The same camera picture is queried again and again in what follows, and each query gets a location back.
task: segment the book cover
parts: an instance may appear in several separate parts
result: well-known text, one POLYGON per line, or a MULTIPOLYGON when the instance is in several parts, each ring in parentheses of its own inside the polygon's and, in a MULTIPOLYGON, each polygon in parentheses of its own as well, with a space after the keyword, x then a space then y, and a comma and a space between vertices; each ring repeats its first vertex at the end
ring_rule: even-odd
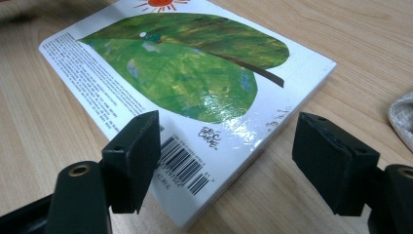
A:
POLYGON ((158 110, 150 192, 186 228, 280 132, 335 62, 203 0, 121 0, 39 50, 112 139, 158 110))

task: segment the wood grain surface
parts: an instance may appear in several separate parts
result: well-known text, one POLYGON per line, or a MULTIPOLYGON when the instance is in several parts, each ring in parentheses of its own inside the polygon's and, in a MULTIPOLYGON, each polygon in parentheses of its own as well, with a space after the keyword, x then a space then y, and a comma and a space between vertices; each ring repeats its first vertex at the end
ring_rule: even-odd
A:
MULTIPOLYGON (((10 2, 0 3, 0 14, 10 2)), ((0 215, 52 193, 60 170, 98 161, 108 142, 38 46, 112 1, 29 2, 17 17, 0 16, 0 215)), ((382 169, 413 165, 388 121, 390 104, 413 90, 413 1, 212 2, 337 61, 301 110, 381 152, 382 169)), ((188 233, 368 233, 368 207, 362 217, 333 215, 291 160, 296 121, 297 115, 188 233)), ((114 233, 181 232, 151 195, 143 206, 139 215, 112 215, 114 233)))

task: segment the clamp jaw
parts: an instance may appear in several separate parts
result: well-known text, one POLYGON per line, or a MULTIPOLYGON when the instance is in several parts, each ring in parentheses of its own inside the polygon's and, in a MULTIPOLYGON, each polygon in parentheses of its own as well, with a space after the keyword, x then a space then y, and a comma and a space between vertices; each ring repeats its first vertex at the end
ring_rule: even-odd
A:
POLYGON ((114 214, 139 213, 161 156, 158 111, 134 117, 102 150, 102 160, 75 163, 55 193, 0 217, 3 233, 112 233, 114 214))
POLYGON ((370 233, 413 233, 413 168, 376 167, 380 154, 317 115, 300 113, 292 159, 338 215, 371 209, 370 233))

